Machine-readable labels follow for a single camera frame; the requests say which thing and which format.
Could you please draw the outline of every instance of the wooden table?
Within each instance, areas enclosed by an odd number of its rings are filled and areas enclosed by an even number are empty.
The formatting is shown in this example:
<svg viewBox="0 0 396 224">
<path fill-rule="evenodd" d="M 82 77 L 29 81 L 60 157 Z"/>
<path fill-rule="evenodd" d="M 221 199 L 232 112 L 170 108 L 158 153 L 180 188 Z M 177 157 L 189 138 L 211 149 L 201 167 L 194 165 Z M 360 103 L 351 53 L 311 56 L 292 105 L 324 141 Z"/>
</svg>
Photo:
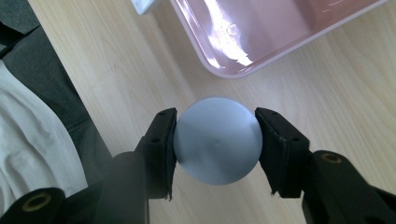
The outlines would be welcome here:
<svg viewBox="0 0 396 224">
<path fill-rule="evenodd" d="M 396 193 L 396 2 L 236 80 L 201 65 L 170 2 L 138 16 L 130 0 L 30 0 L 113 155 L 134 150 L 154 115 L 213 95 L 278 111 L 311 149 L 347 156 Z M 199 183 L 179 166 L 151 223 L 304 223 L 301 200 L 270 195 L 259 165 L 237 183 Z"/>
</svg>

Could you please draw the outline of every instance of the white shirt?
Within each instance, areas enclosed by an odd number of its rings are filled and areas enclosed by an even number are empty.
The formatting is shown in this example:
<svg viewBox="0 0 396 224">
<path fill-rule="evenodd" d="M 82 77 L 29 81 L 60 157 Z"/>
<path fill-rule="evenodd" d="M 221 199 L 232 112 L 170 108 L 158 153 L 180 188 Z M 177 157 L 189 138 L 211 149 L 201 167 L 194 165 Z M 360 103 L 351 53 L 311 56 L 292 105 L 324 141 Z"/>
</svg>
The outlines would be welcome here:
<svg viewBox="0 0 396 224">
<path fill-rule="evenodd" d="M 55 113 L 0 60 L 0 216 L 21 196 L 87 188 L 76 148 Z"/>
</svg>

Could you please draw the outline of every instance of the round cap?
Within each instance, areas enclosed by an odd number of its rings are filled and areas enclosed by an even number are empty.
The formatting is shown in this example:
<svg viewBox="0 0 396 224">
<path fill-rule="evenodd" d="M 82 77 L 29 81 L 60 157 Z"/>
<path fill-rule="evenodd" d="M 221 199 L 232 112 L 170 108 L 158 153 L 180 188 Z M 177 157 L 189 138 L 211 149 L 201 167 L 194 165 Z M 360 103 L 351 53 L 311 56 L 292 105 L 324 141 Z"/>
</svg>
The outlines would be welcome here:
<svg viewBox="0 0 396 224">
<path fill-rule="evenodd" d="M 195 179 L 231 184 L 247 175 L 262 153 L 259 122 L 243 105 L 207 98 L 190 106 L 175 128 L 177 160 Z"/>
</svg>

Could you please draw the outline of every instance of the pink tray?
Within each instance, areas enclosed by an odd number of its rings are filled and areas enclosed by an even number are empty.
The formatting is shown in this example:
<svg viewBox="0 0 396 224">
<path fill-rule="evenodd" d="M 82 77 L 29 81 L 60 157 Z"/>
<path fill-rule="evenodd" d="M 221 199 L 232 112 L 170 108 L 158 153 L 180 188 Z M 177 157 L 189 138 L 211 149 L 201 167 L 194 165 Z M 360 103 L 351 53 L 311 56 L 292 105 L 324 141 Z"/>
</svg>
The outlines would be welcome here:
<svg viewBox="0 0 396 224">
<path fill-rule="evenodd" d="M 244 77 L 387 0 L 171 0 L 204 66 Z"/>
</svg>

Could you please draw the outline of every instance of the dark gray pants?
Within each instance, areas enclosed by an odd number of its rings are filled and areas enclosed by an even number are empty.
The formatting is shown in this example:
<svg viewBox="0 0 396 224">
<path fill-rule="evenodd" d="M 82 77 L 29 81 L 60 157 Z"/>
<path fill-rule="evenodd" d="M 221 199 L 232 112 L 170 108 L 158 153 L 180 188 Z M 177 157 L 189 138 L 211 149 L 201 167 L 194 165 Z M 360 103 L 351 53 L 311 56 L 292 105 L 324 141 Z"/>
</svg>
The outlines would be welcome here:
<svg viewBox="0 0 396 224">
<path fill-rule="evenodd" d="M 76 146 L 88 184 L 101 180 L 111 155 L 44 30 L 39 27 L 26 36 L 3 61 L 59 117 Z"/>
</svg>

